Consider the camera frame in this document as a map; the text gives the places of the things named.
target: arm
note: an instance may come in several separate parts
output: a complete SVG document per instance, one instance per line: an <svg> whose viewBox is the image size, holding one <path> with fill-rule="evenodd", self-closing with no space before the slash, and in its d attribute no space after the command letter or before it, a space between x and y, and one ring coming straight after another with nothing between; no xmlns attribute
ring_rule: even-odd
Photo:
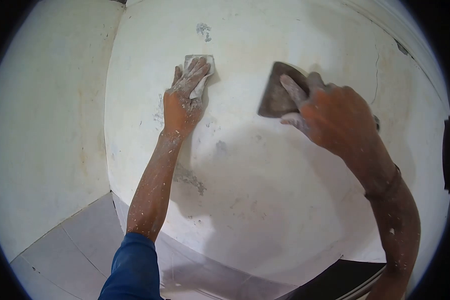
<svg viewBox="0 0 450 300"><path fill-rule="evenodd" d="M198 123L202 113L199 99L190 93L207 74L210 64L193 59L185 74L175 67L172 87L163 95L164 128L133 196L126 231L136 232L155 242L167 215L173 171L180 147Z"/></svg>
<svg viewBox="0 0 450 300"><path fill-rule="evenodd" d="M300 113L282 117L312 142L339 156L360 181L377 220L387 265L368 300L400 299L420 243L420 218L413 196L376 131L365 100L350 87L324 84L318 73L307 78L307 95L287 75L282 86Z"/></svg>

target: wall putty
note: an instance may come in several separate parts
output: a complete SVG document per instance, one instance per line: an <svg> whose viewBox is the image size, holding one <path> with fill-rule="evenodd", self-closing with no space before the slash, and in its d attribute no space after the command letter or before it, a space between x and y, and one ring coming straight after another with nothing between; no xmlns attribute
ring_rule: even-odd
<svg viewBox="0 0 450 300"><path fill-rule="evenodd" d="M110 191L104 141L108 62L124 8L44 0L0 65L0 244L12 261Z"/></svg>
<svg viewBox="0 0 450 300"><path fill-rule="evenodd" d="M206 33L197 26L210 27ZM112 190L130 204L163 127L163 92L186 54L213 54L204 116L184 144L162 230L241 271L303 284L338 258L384 262L363 190L336 156L256 115L274 61L353 87L381 121L422 219L412 285L444 228L444 106L383 29L336 1L143 1L110 59L105 141Z"/></svg>

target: sanding block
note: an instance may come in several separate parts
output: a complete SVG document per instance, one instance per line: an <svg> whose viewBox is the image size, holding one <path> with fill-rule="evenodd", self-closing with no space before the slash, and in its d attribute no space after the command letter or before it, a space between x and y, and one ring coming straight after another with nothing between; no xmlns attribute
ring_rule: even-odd
<svg viewBox="0 0 450 300"><path fill-rule="evenodd" d="M295 102L293 102L287 90L280 83L282 74L290 76L307 95L310 94L305 75L286 63L276 61L273 63L270 77L258 108L259 116L280 118L289 112L299 112Z"/></svg>

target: hand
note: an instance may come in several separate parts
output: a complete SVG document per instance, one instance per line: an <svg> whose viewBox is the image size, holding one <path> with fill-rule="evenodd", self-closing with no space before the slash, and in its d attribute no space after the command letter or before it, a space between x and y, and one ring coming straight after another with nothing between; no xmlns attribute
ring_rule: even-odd
<svg viewBox="0 0 450 300"><path fill-rule="evenodd" d="M325 85L316 72L306 79L308 96L289 76L280 76L280 82L300 111L284 115L281 122L293 125L347 165L381 144L368 104L351 87Z"/></svg>
<svg viewBox="0 0 450 300"><path fill-rule="evenodd" d="M184 140L197 125L202 113L202 100L189 99L190 93L208 73L206 59L194 58L183 72L175 67L172 87L163 95L163 133Z"/></svg>

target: blue shirt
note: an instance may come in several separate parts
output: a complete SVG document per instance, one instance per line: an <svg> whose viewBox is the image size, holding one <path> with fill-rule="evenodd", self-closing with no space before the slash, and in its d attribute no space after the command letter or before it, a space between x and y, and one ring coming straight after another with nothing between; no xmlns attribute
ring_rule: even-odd
<svg viewBox="0 0 450 300"><path fill-rule="evenodd" d="M135 232L125 235L99 300L163 300L155 244Z"/></svg>

